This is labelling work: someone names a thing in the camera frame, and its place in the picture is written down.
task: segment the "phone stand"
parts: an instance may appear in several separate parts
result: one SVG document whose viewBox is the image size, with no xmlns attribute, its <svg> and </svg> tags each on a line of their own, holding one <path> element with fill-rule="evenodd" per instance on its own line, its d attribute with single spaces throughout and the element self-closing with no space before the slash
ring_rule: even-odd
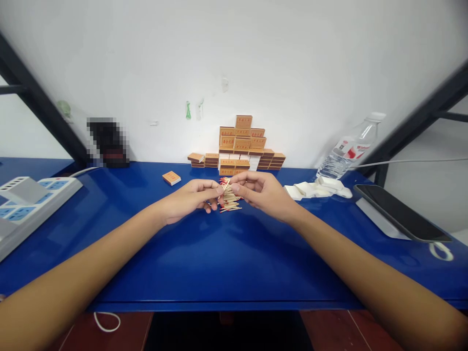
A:
<svg viewBox="0 0 468 351">
<path fill-rule="evenodd" d="M 380 214 L 371 204 L 369 204 L 363 197 L 356 202 L 356 205 L 364 212 L 372 222 L 375 223 L 386 236 L 394 239 L 411 240 L 402 232 L 400 232 L 393 224 L 389 222 L 384 216 Z"/>
</svg>

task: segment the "smartphone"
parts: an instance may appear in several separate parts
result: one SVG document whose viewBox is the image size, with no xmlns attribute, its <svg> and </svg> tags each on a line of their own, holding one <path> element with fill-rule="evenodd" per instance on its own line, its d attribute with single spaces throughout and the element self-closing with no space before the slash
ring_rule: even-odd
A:
<svg viewBox="0 0 468 351">
<path fill-rule="evenodd" d="M 417 241 L 452 241 L 441 229 L 413 211 L 378 185 L 359 185 L 354 189 L 407 237 Z"/>
</svg>

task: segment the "forearm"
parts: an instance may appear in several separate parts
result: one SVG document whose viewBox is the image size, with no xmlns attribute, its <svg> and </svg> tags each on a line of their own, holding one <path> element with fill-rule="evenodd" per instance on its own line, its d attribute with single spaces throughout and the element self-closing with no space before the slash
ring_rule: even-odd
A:
<svg viewBox="0 0 468 351">
<path fill-rule="evenodd" d="M 0 303 L 6 350 L 41 350 L 163 226 L 152 205 Z"/>
<path fill-rule="evenodd" d="M 444 300 L 301 208 L 296 229 L 408 350 L 465 350 L 468 323 Z"/>
</svg>

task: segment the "plastic water bottle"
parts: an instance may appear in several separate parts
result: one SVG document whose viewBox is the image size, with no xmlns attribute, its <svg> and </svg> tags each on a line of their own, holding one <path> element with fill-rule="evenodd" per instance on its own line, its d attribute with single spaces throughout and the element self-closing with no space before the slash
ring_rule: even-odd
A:
<svg viewBox="0 0 468 351">
<path fill-rule="evenodd" d="M 361 124 L 351 129 L 335 145 L 318 168 L 317 174 L 333 179 L 341 178 L 377 139 L 377 125 L 385 116 L 380 112 L 372 112 Z"/>
</svg>

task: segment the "blue table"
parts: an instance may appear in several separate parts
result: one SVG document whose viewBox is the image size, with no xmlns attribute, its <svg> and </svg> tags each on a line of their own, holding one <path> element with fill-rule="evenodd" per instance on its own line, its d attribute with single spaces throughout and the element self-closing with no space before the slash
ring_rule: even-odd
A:
<svg viewBox="0 0 468 351">
<path fill-rule="evenodd" d="M 59 175 L 75 163 L 72 159 L 0 157 L 0 185 L 18 176 L 34 180 Z M 6 199 L 0 196 L 0 205 Z"/>
<path fill-rule="evenodd" d="M 171 187 L 162 174 L 182 181 Z M 282 169 L 282 184 L 312 180 L 315 170 Z M 217 169 L 132 163 L 79 176 L 84 187 L 0 263 L 0 293 L 11 294 L 86 248 L 144 207 L 193 178 L 219 179 Z M 369 184 L 358 172 L 345 185 Z M 468 248 L 447 244 L 440 261 L 427 244 L 386 237 L 355 205 L 338 196 L 300 204 L 371 254 L 450 304 L 468 308 Z M 240 211 L 197 211 L 164 228 L 96 297 L 91 311 L 235 311 L 357 309 L 361 304 L 286 224 L 243 205 Z"/>
</svg>

